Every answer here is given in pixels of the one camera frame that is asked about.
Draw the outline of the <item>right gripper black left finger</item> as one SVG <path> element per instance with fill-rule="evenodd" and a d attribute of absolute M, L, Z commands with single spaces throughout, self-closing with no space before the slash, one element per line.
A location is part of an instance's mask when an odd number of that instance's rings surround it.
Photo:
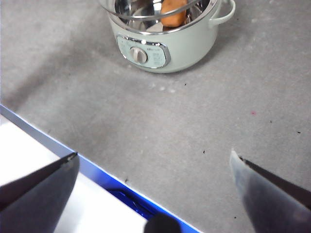
<path fill-rule="evenodd" d="M 71 153 L 0 188 L 2 233 L 52 233 L 64 211 L 79 172 Z"/>

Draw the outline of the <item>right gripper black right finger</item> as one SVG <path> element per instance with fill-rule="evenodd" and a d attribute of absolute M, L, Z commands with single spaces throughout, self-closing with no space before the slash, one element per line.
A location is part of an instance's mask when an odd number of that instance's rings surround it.
<path fill-rule="evenodd" d="M 257 233 L 309 233 L 311 193 L 237 155 L 229 159 L 243 207 Z"/>

